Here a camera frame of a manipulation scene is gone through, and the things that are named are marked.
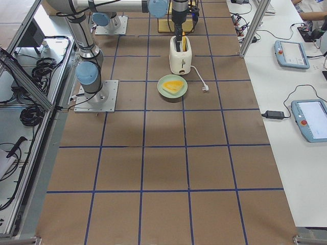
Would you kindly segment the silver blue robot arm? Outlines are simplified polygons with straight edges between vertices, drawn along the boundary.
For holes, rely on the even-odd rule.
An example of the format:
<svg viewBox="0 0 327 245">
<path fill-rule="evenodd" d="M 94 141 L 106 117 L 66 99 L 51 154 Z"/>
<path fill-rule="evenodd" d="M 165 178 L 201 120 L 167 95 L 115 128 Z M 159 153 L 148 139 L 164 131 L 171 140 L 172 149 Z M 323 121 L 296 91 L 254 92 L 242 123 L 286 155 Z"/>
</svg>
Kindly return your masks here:
<svg viewBox="0 0 327 245">
<path fill-rule="evenodd" d="M 191 13 L 192 6 L 188 1 L 48 1 L 49 5 L 57 11 L 56 15 L 64 17 L 79 47 L 79 54 L 83 61 L 97 61 L 100 54 L 99 47 L 86 20 L 86 11 L 91 13 L 139 12 L 150 13 L 156 18 L 168 14 L 172 6 L 171 20 L 174 24 L 174 36 L 170 41 L 169 62 L 171 72 L 177 75 L 190 72 L 191 63 L 186 64 L 187 69 L 177 69 L 181 59 L 191 51 L 189 39 L 183 35 L 182 24 Z"/>
<path fill-rule="evenodd" d="M 108 30 L 115 30 L 121 26 L 121 21 L 116 12 L 94 12 L 92 20 L 95 24 Z"/>
</svg>

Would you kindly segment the person forearm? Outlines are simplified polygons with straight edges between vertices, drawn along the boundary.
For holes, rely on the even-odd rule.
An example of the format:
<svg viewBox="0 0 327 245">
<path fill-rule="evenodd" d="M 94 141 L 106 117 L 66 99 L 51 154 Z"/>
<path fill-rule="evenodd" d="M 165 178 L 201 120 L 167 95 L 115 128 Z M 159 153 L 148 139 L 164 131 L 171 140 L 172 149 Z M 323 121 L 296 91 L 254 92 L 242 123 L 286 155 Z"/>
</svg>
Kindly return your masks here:
<svg viewBox="0 0 327 245">
<path fill-rule="evenodd" d="M 326 11 L 319 12 L 301 12 L 299 13 L 302 20 L 310 20 L 310 21 L 320 21 L 325 20 Z"/>
</svg>

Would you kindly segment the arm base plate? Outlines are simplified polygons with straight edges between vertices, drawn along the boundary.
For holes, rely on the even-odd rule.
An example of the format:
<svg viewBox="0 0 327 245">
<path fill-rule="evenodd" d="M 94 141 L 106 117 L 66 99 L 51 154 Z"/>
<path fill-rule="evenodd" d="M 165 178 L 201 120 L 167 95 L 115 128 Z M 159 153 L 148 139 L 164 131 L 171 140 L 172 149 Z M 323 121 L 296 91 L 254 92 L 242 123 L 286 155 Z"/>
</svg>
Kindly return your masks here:
<svg viewBox="0 0 327 245">
<path fill-rule="evenodd" d="M 118 93 L 119 80 L 103 80 L 102 89 L 92 98 L 92 94 L 84 92 L 80 86 L 82 96 L 77 97 L 77 105 L 74 106 L 76 113 L 103 113 L 114 112 L 116 96 Z"/>
<path fill-rule="evenodd" d="M 121 21 L 121 26 L 118 29 L 108 30 L 105 27 L 101 27 L 97 25 L 97 28 L 95 30 L 95 35 L 101 35 L 101 36 L 125 35 L 127 30 L 128 16 L 117 15 L 117 17 Z"/>
</svg>

